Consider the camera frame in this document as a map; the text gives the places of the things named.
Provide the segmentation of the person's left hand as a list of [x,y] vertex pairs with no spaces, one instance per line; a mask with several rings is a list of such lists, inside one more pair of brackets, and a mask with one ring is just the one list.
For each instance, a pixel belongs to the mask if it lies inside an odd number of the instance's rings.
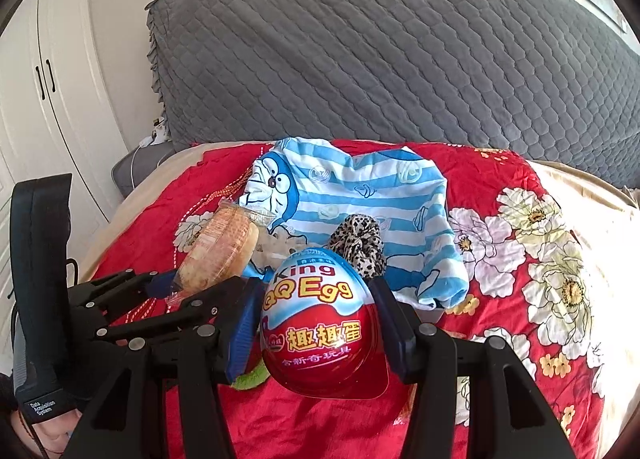
[[29,425],[19,410],[10,416],[11,427],[20,442],[38,458],[61,458],[81,418],[77,409]]

